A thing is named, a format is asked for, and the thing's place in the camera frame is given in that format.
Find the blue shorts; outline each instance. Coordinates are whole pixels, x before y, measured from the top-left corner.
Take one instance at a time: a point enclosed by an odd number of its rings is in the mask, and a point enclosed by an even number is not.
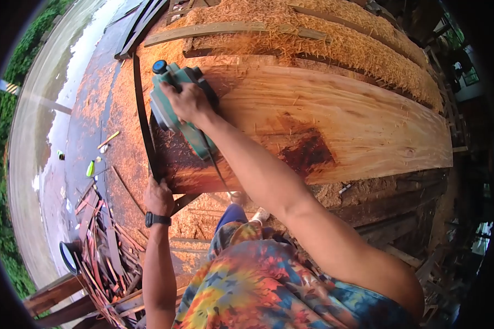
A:
[[[221,216],[220,221],[217,222],[217,226],[216,229],[214,230],[214,234],[216,234],[217,230],[220,227],[230,222],[247,223],[247,216],[245,215],[243,208],[237,203],[231,203],[227,207],[227,209]]]

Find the blue knob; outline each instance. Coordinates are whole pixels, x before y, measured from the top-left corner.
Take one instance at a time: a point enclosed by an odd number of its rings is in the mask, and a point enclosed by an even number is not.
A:
[[[151,71],[155,74],[163,74],[166,72],[166,61],[161,59],[151,66]]]

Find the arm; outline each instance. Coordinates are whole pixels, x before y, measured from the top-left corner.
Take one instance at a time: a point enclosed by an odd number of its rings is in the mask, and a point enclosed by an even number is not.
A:
[[[183,84],[181,94],[161,88],[174,112],[217,145],[251,199],[282,221],[325,273],[395,300],[415,320],[422,317],[422,288],[401,260],[369,246],[328,212],[285,163],[216,115],[196,85]]]
[[[145,205],[152,214],[170,216],[174,208],[172,192],[165,180],[158,184],[150,176]],[[170,258],[169,227],[152,224],[143,269],[143,301],[148,329],[170,328],[176,315],[176,278]]]

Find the hand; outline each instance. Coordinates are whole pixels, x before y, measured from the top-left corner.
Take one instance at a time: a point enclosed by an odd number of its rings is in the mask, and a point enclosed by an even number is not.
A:
[[[174,198],[164,178],[158,184],[150,175],[145,190],[145,206],[154,215],[170,217],[174,209]]]
[[[174,86],[163,81],[159,87],[169,99],[174,113],[179,121],[192,122],[198,126],[198,122],[206,115],[214,114],[205,93],[194,83],[181,82],[183,91],[178,94]]]

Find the tie-dye shirt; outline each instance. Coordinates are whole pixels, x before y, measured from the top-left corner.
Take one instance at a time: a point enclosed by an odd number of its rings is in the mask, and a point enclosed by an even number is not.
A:
[[[233,222],[211,242],[172,328],[412,328],[402,306],[319,273],[259,223]]]

